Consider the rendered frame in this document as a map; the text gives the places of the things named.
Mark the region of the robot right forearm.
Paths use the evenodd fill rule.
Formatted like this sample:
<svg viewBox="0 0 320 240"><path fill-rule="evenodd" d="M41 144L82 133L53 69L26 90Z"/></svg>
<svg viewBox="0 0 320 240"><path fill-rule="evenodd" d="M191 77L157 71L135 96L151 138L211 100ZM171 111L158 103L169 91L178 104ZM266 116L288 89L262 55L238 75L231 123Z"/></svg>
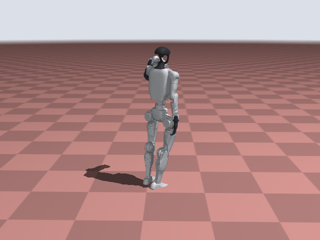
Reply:
<svg viewBox="0 0 320 240"><path fill-rule="evenodd" d="M174 116L178 116L178 119L179 119L179 110L178 110L178 99L179 99L179 96L178 94L176 93L174 95L174 101L170 102L170 105L171 105L171 112L172 112L172 118L174 119Z"/></svg>

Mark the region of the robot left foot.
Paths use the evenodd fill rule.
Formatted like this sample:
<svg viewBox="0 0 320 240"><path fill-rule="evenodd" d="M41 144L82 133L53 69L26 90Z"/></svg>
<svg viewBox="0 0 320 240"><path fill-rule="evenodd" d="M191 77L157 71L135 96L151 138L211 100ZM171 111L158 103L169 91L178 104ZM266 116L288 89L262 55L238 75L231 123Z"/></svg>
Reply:
<svg viewBox="0 0 320 240"><path fill-rule="evenodd" d="M148 179L148 176L144 178L143 184L148 185L149 183L153 182L155 180L155 176L150 176L150 179Z"/></svg>

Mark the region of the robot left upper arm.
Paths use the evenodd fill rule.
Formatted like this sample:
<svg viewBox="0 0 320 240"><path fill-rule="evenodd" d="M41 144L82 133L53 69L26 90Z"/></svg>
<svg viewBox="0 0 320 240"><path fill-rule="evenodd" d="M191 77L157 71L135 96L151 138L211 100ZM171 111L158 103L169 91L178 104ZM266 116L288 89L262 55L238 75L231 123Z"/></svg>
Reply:
<svg viewBox="0 0 320 240"><path fill-rule="evenodd" d="M163 62L165 62L165 60L163 60ZM146 67L146 74L149 76L149 70L150 70L150 68L155 67L155 66L157 66L157 65L158 65L158 64L148 65L148 66ZM165 67L167 67L167 65L168 65L168 63L164 64Z"/></svg>

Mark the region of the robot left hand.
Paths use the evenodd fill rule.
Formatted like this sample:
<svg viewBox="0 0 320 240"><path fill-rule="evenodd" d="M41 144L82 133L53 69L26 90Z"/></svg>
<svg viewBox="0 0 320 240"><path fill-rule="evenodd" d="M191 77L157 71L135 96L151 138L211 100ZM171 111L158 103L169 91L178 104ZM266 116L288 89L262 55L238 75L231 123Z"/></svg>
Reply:
<svg viewBox="0 0 320 240"><path fill-rule="evenodd" d="M148 65L148 66L152 66L151 63L152 63L152 60L150 59L150 60L148 61L147 65ZM146 69L147 69L147 68L146 68ZM144 72L144 75L143 75L143 76L144 76L144 78L145 78L146 80L149 80L149 76L146 74L146 69L145 69L145 72Z"/></svg>

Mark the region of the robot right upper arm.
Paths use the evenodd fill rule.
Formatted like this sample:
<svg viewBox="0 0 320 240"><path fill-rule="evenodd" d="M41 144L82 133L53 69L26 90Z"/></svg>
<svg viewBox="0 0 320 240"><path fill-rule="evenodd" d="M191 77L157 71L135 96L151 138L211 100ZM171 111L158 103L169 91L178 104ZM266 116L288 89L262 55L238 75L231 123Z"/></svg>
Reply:
<svg viewBox="0 0 320 240"><path fill-rule="evenodd" d="M180 78L180 75L176 71L169 70L168 77L170 79L170 94L169 94L168 98L170 100L174 101L174 96L175 96L177 88L178 88L178 80Z"/></svg>

